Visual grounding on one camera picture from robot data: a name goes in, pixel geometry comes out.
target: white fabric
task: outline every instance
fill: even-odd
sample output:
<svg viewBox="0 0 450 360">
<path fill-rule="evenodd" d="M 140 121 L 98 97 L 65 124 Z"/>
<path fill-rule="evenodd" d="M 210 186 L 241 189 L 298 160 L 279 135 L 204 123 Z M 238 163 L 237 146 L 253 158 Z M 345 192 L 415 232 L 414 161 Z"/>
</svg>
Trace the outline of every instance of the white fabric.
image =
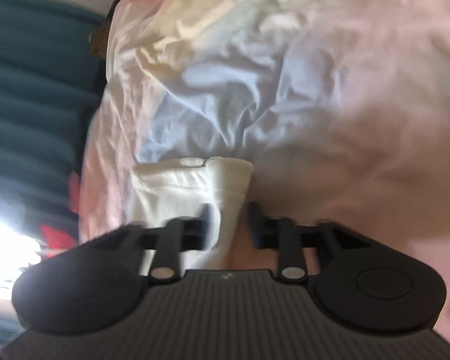
<svg viewBox="0 0 450 360">
<path fill-rule="evenodd" d="M 214 157 L 183 158 L 141 163 L 132 172 L 128 222 L 163 227 L 172 218 L 197 217 L 210 207 L 205 251 L 181 254 L 182 269 L 225 269 L 253 165 L 247 161 Z M 154 253 L 144 259 L 148 273 Z"/>
<path fill-rule="evenodd" d="M 123 158 L 243 158 L 268 214 L 339 221 L 435 268 L 450 341 L 450 0 L 165 0 L 129 24 L 85 156 L 84 195 L 108 209 L 85 210 L 84 239 L 123 220 Z"/>
</svg>

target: circular button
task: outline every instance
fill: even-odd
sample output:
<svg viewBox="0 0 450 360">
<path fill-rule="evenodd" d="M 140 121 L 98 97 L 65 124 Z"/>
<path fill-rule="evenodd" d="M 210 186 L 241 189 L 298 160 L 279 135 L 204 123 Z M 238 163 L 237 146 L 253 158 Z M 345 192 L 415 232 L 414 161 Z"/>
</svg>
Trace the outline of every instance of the circular button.
<svg viewBox="0 0 450 360">
<path fill-rule="evenodd" d="M 376 299 L 399 299 L 412 289 L 412 279 L 395 268 L 370 268 L 356 278 L 357 287 Z"/>
</svg>

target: black round pad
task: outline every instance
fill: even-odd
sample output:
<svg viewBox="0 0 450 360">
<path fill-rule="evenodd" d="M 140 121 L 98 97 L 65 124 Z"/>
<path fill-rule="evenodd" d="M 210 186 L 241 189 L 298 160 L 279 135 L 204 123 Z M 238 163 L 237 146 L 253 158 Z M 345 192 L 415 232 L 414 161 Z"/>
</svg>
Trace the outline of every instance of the black round pad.
<svg viewBox="0 0 450 360">
<path fill-rule="evenodd" d="M 399 299 L 412 289 L 412 279 L 395 268 L 370 268 L 356 278 L 357 287 L 376 299 Z"/>
<path fill-rule="evenodd" d="M 137 305 L 143 281 L 110 252 L 76 249 L 29 268 L 12 303 L 25 327 L 77 335 L 116 323 Z"/>
<path fill-rule="evenodd" d="M 442 278 L 404 254 L 351 250 L 318 276 L 315 293 L 331 314 L 377 333 L 413 331 L 434 323 L 445 303 Z"/>
</svg>

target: small logo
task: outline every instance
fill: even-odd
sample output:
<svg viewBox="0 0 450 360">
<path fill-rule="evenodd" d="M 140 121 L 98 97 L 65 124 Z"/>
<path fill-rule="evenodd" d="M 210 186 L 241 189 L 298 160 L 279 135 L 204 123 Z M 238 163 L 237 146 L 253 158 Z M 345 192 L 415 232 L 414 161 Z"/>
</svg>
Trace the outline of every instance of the small logo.
<svg viewBox="0 0 450 360">
<path fill-rule="evenodd" d="M 235 275 L 231 272 L 227 272 L 226 274 L 222 275 L 223 280 L 231 280 L 235 277 Z"/>
</svg>

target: red fabric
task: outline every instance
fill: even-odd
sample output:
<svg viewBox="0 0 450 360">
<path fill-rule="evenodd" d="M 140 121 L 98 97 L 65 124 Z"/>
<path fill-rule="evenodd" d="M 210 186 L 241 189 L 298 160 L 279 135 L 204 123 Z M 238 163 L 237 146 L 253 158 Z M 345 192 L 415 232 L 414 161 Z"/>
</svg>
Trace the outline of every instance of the red fabric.
<svg viewBox="0 0 450 360">
<path fill-rule="evenodd" d="M 50 249 L 72 249 L 75 246 L 75 240 L 65 231 L 49 225 L 40 225 L 40 229 Z"/>
</svg>

